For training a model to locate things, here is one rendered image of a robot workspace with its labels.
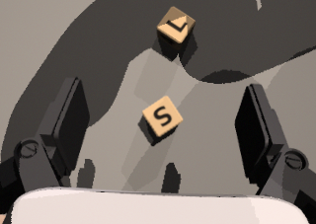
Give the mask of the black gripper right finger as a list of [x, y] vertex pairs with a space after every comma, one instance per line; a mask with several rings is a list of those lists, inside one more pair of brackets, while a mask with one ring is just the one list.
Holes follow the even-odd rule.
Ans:
[[255, 195], [290, 202], [316, 224], [316, 173], [301, 151], [288, 147], [261, 84], [246, 87], [235, 129], [245, 177], [259, 187]]

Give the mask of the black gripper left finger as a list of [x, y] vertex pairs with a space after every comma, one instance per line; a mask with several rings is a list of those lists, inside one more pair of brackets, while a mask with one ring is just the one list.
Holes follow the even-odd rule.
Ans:
[[35, 138], [20, 141], [14, 156], [0, 164], [0, 214], [26, 192], [63, 187], [63, 176], [76, 168], [89, 120], [82, 81], [66, 77]]

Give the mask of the beige letter block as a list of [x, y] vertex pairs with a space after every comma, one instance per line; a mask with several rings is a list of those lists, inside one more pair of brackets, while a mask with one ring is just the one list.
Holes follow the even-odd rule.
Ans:
[[183, 122], [182, 117], [167, 96], [144, 110], [142, 113], [155, 134], [159, 137]]
[[180, 50], [193, 32], [195, 24], [196, 20], [179, 9], [171, 7], [157, 26], [157, 37]]

